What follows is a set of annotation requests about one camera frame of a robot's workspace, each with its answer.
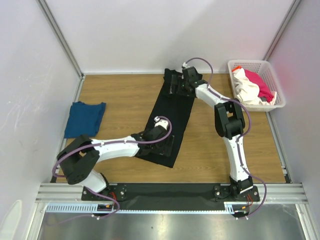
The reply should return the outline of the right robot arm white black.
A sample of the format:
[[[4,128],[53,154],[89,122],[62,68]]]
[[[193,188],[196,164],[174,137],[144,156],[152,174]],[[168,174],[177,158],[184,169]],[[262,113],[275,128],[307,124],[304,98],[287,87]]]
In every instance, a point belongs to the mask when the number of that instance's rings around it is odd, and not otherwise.
[[[228,197],[242,201],[253,189],[253,178],[246,163],[244,151],[245,118],[240,102],[227,98],[213,89],[195,67],[185,67],[182,72],[166,73],[172,95],[198,98],[214,110],[214,125],[223,139],[230,164]]]

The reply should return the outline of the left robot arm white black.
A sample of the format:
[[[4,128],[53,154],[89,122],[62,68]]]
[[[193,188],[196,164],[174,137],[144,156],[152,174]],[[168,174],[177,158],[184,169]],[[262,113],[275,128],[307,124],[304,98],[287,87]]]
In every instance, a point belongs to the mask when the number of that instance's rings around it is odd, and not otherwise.
[[[81,135],[59,153],[52,173],[56,178],[66,178],[69,185],[79,184],[97,199],[105,200],[110,195],[109,183],[102,173],[94,170],[95,165],[120,157],[164,153],[171,131],[171,123],[161,119],[152,129],[124,138],[97,140]]]

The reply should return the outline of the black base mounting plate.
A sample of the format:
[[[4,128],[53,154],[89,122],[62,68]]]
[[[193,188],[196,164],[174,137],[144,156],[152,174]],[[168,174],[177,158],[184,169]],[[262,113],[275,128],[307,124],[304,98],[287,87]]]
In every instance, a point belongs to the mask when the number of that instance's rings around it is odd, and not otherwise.
[[[221,183],[114,183],[100,194],[115,197],[121,210],[130,211],[219,211],[225,202],[260,201],[256,186],[236,195]]]

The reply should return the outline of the orange garment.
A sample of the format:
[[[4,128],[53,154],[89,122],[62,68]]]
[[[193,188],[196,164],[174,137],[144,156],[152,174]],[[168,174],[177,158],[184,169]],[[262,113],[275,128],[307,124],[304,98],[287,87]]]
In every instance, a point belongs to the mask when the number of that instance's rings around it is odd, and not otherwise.
[[[238,65],[237,67],[235,67],[233,70],[232,70],[232,72],[234,72],[234,71],[237,71],[237,70],[240,70],[242,67],[240,66],[240,65]]]

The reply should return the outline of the cream white t shirt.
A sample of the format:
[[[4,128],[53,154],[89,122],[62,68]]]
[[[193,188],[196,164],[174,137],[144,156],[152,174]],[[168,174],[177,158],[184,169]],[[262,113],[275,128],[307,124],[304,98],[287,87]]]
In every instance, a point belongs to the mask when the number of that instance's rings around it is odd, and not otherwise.
[[[236,98],[238,98],[243,104],[273,106],[276,103],[276,91],[270,90],[274,95],[274,98],[270,103],[268,103],[264,97],[258,97],[259,87],[249,81],[249,79],[245,75],[245,69],[243,67],[232,72],[232,79],[235,85]]]

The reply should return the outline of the white plastic basket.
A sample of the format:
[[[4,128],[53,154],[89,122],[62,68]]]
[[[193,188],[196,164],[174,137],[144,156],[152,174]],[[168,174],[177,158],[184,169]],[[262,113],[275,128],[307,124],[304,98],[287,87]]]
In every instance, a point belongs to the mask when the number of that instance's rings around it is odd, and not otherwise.
[[[227,63],[233,95],[251,112],[283,108],[286,100],[271,64],[264,60]]]

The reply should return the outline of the folded blue t shirt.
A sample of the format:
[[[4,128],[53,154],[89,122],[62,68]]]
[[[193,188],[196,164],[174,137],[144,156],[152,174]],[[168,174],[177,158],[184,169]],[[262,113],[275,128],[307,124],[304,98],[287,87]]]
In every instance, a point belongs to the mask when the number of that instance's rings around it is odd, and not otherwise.
[[[64,138],[73,139],[80,135],[95,137],[100,130],[106,106],[105,102],[99,104],[73,102],[69,110]]]

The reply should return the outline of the pink t shirt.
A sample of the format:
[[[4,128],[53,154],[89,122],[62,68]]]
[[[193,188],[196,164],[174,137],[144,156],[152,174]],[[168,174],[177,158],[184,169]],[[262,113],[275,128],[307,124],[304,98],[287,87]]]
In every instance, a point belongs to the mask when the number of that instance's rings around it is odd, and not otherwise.
[[[273,100],[274,95],[272,94],[271,90],[264,82],[264,80],[257,73],[251,72],[247,69],[244,70],[244,73],[250,82],[256,84],[259,87],[258,97],[265,98],[265,100],[270,103]]]

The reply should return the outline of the aluminium frame rail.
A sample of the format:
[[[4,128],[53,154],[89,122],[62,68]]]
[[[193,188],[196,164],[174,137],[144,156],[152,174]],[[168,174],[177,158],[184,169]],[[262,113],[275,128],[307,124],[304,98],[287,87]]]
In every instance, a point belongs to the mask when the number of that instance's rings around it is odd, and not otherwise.
[[[48,213],[106,216],[125,214],[209,214],[249,216],[265,205],[308,202],[302,184],[256,183],[243,196],[232,196],[226,183],[111,183],[108,198],[81,185],[43,183],[36,203]]]

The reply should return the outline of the right aluminium corner post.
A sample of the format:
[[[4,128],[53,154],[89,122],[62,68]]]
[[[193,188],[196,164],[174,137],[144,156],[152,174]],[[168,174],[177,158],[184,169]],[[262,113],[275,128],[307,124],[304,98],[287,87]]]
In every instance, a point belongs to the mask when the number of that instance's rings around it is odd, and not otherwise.
[[[270,57],[272,56],[274,50],[276,49],[278,43],[280,42],[283,34],[285,33],[288,25],[290,24],[290,22],[292,21],[292,19],[294,18],[294,15],[296,14],[296,12],[298,11],[301,3],[303,2],[303,0],[293,0],[287,13],[285,14],[275,36],[273,37],[270,46],[268,47],[263,60],[264,61],[268,61],[270,59]]]

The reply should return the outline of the aluminium corner post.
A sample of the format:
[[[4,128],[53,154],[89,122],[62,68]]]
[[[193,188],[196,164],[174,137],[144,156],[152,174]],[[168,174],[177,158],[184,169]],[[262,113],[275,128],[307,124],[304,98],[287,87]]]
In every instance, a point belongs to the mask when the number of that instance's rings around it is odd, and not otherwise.
[[[66,54],[66,57],[68,58],[69,62],[71,63],[73,69],[75,70],[76,74],[80,77],[80,79],[83,78],[84,73],[82,72],[69,44],[67,43],[67,40],[55,18],[53,15],[49,4],[46,0],[36,0],[36,3],[38,4],[39,8],[41,9],[44,17],[46,18],[49,26],[51,27],[54,35],[56,36],[60,46],[62,47],[62,50]]]
[[[270,57],[272,56],[274,50],[276,49],[278,43],[280,42],[283,34],[285,33],[288,25],[290,24],[290,22],[292,21],[292,19],[294,18],[294,15],[296,14],[296,12],[298,11],[301,3],[303,2],[303,0],[293,0],[287,13],[285,14],[275,36],[273,37],[270,46],[268,47],[263,60],[264,61],[268,61],[270,59]]]

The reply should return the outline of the left aluminium corner post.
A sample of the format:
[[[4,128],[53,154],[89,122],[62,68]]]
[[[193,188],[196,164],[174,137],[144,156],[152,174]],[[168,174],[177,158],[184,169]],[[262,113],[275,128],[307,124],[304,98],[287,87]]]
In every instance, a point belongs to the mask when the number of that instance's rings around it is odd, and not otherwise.
[[[75,70],[76,74],[80,77],[80,79],[83,78],[84,73],[82,72],[69,44],[67,43],[67,40],[55,18],[53,15],[49,4],[46,0],[36,0],[36,3],[38,4],[39,8],[41,9],[44,17],[46,18],[49,26],[51,27],[54,35],[56,36],[60,46],[62,47],[62,50],[66,54],[66,57],[68,58],[69,62],[71,63],[73,69]]]

